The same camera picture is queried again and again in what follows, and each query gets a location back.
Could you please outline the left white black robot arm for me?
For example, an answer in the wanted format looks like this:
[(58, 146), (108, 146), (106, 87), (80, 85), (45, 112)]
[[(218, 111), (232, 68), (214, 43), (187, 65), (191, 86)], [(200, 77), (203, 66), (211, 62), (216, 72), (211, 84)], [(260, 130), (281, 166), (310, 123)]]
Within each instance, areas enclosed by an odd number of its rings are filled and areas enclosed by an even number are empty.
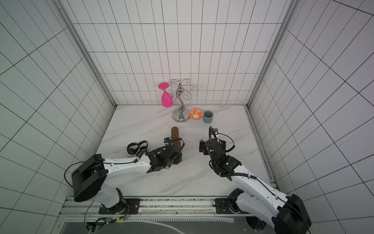
[(146, 174), (167, 169), (182, 161), (182, 146), (174, 143), (153, 151), (141, 149), (135, 157), (124, 159), (104, 159), (101, 154), (91, 156), (82, 162), (72, 174), (72, 188), (75, 202), (95, 201), (106, 208), (121, 202), (122, 194), (109, 182), (115, 178), (132, 174)]

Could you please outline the brown wooden watch stand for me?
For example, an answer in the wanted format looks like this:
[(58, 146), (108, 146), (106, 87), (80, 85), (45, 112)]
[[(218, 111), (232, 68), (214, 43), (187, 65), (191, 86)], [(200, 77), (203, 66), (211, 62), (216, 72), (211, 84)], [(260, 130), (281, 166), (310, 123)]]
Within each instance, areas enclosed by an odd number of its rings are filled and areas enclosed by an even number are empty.
[(172, 129), (171, 129), (171, 139), (174, 140), (174, 142), (172, 144), (180, 149), (181, 148), (181, 143), (180, 143), (180, 140), (178, 140), (178, 138), (179, 138), (179, 129), (177, 127), (172, 127)]

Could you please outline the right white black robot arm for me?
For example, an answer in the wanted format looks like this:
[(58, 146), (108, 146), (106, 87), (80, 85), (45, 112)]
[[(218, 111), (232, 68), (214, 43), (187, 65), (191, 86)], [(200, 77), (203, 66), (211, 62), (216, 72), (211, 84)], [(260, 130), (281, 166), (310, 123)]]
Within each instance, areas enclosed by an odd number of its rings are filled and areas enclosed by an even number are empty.
[(249, 213), (270, 225), (277, 234), (311, 233), (312, 221), (300, 197), (288, 196), (263, 182), (229, 156), (216, 138), (201, 140), (199, 151), (210, 157), (209, 166), (215, 174), (238, 185), (228, 196), (232, 213)]

